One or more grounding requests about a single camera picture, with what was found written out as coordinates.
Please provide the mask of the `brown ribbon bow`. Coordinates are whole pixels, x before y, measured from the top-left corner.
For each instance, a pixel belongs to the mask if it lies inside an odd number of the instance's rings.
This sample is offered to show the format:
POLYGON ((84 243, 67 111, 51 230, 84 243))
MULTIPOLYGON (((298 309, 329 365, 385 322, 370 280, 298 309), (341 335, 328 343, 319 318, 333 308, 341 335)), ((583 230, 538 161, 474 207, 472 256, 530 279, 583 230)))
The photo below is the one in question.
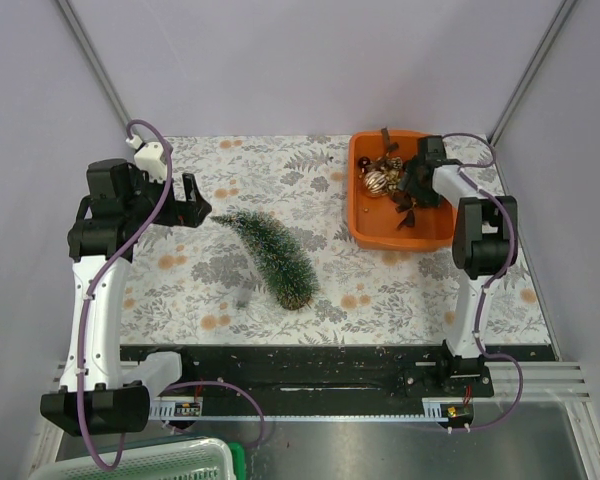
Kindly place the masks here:
POLYGON ((391 196, 391 200, 395 204, 395 211, 404 215, 404 218, 397 225, 396 229, 413 228, 415 226, 415 207, 416 202, 409 194, 395 192, 391 196))

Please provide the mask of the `brown ribbon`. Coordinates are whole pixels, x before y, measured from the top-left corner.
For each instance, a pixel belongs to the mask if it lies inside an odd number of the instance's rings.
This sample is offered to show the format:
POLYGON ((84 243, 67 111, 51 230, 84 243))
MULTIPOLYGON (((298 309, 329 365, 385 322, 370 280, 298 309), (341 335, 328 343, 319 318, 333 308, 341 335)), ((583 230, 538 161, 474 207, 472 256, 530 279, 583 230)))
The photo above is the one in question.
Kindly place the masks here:
POLYGON ((391 153, 393 153, 399 149, 399 144, 397 142, 391 140, 391 135, 390 135, 389 129, 387 127, 383 127, 380 130, 380 133, 381 133, 381 137, 382 137, 383 149, 384 149, 385 156, 389 156, 391 153))

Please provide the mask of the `orange plastic bin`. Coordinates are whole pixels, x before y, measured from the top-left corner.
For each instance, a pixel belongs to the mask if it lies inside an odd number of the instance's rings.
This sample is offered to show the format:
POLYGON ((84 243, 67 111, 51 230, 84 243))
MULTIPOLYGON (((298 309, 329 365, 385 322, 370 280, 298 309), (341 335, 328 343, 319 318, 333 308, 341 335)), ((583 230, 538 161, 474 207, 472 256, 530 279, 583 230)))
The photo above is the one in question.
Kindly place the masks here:
MULTIPOLYGON (((423 134, 409 130, 389 132, 391 140, 399 144, 399 149, 391 155, 411 160, 417 152, 417 140, 423 134)), ((404 215, 395 211, 391 198, 366 194, 357 162, 361 157, 376 160, 383 154, 379 130, 358 132, 349 140, 345 220, 357 245, 367 250, 407 252, 432 252, 450 246, 456 212, 449 202, 443 200, 437 208, 415 208, 415 226, 397 230, 404 215)))

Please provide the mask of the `clear led battery box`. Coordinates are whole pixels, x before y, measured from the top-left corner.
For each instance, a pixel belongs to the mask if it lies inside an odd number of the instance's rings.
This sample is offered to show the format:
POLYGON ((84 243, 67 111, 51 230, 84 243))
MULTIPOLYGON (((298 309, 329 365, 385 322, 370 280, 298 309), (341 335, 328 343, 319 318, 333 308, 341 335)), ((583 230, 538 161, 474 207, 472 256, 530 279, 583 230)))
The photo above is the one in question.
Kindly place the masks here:
POLYGON ((247 308, 253 297, 253 290, 246 286, 239 287, 235 292, 235 306, 237 309, 247 308))

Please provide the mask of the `small green christmas tree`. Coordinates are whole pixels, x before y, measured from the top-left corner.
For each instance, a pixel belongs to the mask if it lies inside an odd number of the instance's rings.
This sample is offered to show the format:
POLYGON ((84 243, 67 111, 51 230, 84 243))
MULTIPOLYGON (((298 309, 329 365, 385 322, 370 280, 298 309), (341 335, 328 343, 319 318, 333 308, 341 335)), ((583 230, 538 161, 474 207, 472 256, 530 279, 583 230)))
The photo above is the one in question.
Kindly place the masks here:
POLYGON ((249 210, 210 219, 238 236, 281 308, 296 311, 312 301, 319 290, 315 267, 300 241, 281 221, 266 212, 249 210))

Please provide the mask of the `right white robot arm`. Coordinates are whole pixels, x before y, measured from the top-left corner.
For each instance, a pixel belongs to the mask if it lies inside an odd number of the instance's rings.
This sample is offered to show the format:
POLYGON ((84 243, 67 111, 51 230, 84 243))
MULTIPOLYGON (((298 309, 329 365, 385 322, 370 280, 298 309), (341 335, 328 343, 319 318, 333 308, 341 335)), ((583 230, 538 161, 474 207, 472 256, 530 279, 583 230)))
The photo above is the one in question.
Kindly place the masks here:
POLYGON ((425 136, 417 140, 416 154, 403 166, 398 184, 412 207, 434 208, 447 201, 456 209, 451 251, 461 277, 455 323, 434 373, 437 388, 449 396, 482 374, 487 358, 483 317, 518 254, 516 199, 480 186, 467 174, 470 167, 447 156, 442 136, 425 136))

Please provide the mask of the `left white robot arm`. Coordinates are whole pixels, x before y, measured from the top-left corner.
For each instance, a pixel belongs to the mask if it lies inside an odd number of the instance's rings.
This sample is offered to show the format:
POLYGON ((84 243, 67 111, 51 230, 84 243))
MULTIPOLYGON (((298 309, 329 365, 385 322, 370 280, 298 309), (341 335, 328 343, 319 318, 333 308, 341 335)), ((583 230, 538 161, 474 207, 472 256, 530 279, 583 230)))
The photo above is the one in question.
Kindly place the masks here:
POLYGON ((182 200, 172 183, 151 180, 123 159, 90 164, 86 179, 89 193, 68 233, 75 283, 71 342, 59 389, 42 396, 40 413, 74 437, 139 432, 152 401, 166 387, 189 393, 197 372, 171 351, 122 369, 120 328, 135 234, 143 224, 197 228, 212 207, 192 173, 182 176, 182 200))

